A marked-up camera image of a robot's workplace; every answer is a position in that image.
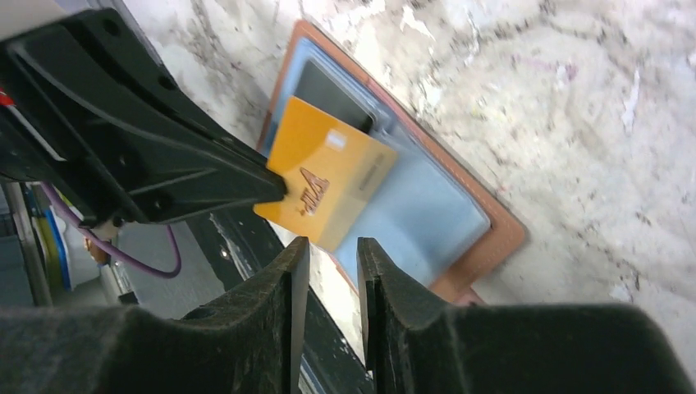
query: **black plastic part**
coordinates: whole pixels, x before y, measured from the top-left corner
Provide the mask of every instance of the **black plastic part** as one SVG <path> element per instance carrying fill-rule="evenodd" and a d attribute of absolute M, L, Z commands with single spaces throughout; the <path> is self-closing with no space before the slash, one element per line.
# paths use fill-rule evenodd
<path fill-rule="evenodd" d="M 2 393 L 299 393 L 309 242 L 182 320 L 135 306 L 0 309 Z"/>
<path fill-rule="evenodd" d="M 455 307 L 358 239 L 376 391 L 693 393 L 660 329 L 630 305 Z"/>
<path fill-rule="evenodd" d="M 237 247 L 234 252 L 241 263 L 254 272 L 283 250 L 268 222 L 249 208 L 222 209 L 186 223 L 226 290 L 242 282 L 234 263 L 220 253 L 221 248 L 227 248 L 227 241 Z M 311 288 L 306 316 L 304 358 L 320 392 L 374 393 L 372 378 Z"/>
<path fill-rule="evenodd" d="M 193 104 L 113 9 L 0 43 L 0 88 L 55 151 L 2 108 L 0 173 L 53 183 L 86 227 L 113 216 L 175 222 L 286 192 L 265 158 Z"/>

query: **stained surface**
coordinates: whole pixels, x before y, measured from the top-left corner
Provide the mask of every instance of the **stained surface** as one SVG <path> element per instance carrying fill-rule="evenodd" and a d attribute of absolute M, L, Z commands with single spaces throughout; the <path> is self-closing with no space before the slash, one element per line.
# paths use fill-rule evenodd
<path fill-rule="evenodd" d="M 693 2 L 126 4 L 182 89 L 247 144 L 292 24 L 316 20 L 528 227 L 474 285 L 487 302 L 633 303 L 696 377 Z M 312 286 L 360 349 L 357 297 L 320 261 Z"/>

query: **black plastic bracket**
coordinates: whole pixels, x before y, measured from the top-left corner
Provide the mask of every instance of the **black plastic bracket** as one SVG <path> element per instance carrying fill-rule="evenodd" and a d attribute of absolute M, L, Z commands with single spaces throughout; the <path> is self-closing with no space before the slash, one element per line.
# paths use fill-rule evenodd
<path fill-rule="evenodd" d="M 358 240 L 376 392 L 693 393 L 657 325 L 629 305 L 456 307 Z"/>
<path fill-rule="evenodd" d="M 281 200 L 280 176 L 177 87 L 113 9 L 0 43 L 0 173 L 53 183 L 95 227 Z"/>

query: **textured black plastic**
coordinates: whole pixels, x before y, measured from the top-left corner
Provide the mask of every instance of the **textured black plastic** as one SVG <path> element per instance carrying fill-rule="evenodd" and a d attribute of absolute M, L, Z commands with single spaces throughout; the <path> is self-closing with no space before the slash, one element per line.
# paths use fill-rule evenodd
<path fill-rule="evenodd" d="M 191 102 L 113 9 L 0 43 L 0 87 L 60 157 L 4 108 L 8 132 L 21 135 L 0 138 L 24 160 L 0 173 L 52 182 L 87 227 L 114 215 L 175 222 L 285 194 L 265 158 Z"/>

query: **yellow card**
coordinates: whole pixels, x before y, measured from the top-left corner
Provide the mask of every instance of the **yellow card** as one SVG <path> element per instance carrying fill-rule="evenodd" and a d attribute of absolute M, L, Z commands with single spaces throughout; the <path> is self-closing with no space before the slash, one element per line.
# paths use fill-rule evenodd
<path fill-rule="evenodd" d="M 254 212 L 334 251 L 395 161 L 391 148 L 292 97 L 267 163 L 288 194 Z"/>

